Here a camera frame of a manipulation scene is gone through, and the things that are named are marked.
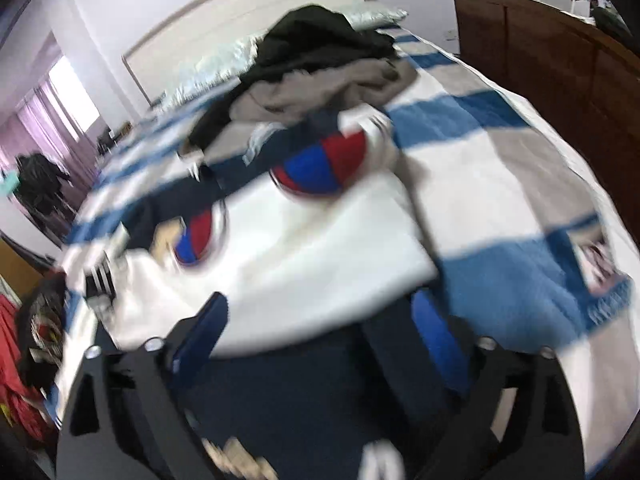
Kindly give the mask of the navy white fleece sweater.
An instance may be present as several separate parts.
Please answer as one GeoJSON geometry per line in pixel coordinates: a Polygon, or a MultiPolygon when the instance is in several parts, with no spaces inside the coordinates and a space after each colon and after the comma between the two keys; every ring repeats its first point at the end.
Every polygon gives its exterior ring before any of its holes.
{"type": "Polygon", "coordinates": [[[408,479],[445,397],[411,299],[434,278],[390,122],[281,130],[144,200],[70,267],[85,351],[166,337],[215,292],[228,322],[178,407],[221,479],[408,479]]]}

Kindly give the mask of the red garment pile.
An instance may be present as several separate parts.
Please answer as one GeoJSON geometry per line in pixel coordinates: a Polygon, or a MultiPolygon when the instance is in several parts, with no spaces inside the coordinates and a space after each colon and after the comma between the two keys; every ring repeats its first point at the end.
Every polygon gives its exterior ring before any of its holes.
{"type": "Polygon", "coordinates": [[[51,437],[51,427],[37,408],[41,401],[40,393],[26,387],[18,374],[17,361],[20,349],[17,345],[15,327],[16,307],[14,303],[1,296],[1,414],[12,428],[24,431],[30,440],[43,444],[51,437]]]}

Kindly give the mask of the pale green satin pillow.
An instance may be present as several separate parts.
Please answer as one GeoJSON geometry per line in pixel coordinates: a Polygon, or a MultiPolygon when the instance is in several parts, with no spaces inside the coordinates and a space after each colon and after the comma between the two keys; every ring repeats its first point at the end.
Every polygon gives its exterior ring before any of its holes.
{"type": "MultiPolygon", "coordinates": [[[[386,6],[378,1],[338,6],[332,9],[332,12],[342,14],[357,32],[396,25],[409,15],[409,12],[404,9],[386,6]]],[[[264,29],[257,34],[221,44],[196,61],[182,63],[175,80],[162,94],[160,108],[173,110],[196,99],[218,84],[240,76],[255,61],[258,47],[266,33],[264,29]]]]}

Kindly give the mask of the blue checkered bed blanket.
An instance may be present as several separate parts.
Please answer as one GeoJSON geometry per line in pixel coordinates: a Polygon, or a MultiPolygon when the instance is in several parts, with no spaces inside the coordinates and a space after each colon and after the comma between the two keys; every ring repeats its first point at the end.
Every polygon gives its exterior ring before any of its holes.
{"type": "MultiPolygon", "coordinates": [[[[555,352],[582,433],[582,479],[634,446],[639,253],[608,193],[529,102],[410,32],[391,28],[384,35],[394,40],[393,58],[408,60],[418,79],[382,107],[318,110],[292,126],[231,119],[205,151],[181,155],[206,110],[236,85],[229,81],[191,103],[157,110],[116,146],[61,260],[68,287],[64,347],[46,397],[60,431],[64,349],[81,300],[70,281],[78,258],[147,198],[261,148],[278,131],[319,139],[374,113],[390,122],[396,176],[436,268],[416,292],[428,292],[464,350],[488,336],[506,350],[555,352]]],[[[421,470],[463,405],[433,366],[445,400],[425,462],[408,479],[423,479],[421,470]]]]}

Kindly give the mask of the beige garment on bed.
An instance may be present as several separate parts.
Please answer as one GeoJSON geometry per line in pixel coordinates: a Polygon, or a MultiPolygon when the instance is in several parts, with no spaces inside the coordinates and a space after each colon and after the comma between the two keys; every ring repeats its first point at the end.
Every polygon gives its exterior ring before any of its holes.
{"type": "Polygon", "coordinates": [[[235,122],[292,126],[318,110],[382,107],[417,79],[418,71],[405,58],[362,58],[314,73],[296,70],[277,82],[252,84],[234,100],[229,116],[235,122]]]}

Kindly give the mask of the white bed headboard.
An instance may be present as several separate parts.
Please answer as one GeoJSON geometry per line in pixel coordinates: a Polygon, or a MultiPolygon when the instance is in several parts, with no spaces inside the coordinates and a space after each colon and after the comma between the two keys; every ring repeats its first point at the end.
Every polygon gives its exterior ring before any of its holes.
{"type": "Polygon", "coordinates": [[[143,35],[123,56],[145,102],[177,80],[178,70],[223,44],[269,28],[289,10],[320,4],[335,10],[367,0],[193,0],[143,35]]]}

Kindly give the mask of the black jacket on bed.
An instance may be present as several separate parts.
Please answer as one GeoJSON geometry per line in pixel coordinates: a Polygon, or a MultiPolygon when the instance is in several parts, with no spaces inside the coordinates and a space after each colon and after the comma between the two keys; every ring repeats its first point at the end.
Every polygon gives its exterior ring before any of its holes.
{"type": "Polygon", "coordinates": [[[344,15],[311,4],[285,14],[258,44],[254,63],[239,82],[206,110],[179,148],[181,155],[205,151],[231,122],[235,100],[256,82],[273,84],[287,73],[337,68],[362,58],[390,58],[392,37],[373,29],[358,32],[344,15]]]}

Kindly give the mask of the dark wooden dresser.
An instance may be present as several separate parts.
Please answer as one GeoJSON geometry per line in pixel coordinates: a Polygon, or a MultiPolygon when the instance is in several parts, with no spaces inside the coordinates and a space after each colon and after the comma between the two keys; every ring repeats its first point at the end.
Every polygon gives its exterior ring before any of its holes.
{"type": "Polygon", "coordinates": [[[528,99],[625,214],[638,214],[638,56],[533,0],[454,0],[454,7],[462,60],[528,99]]]}

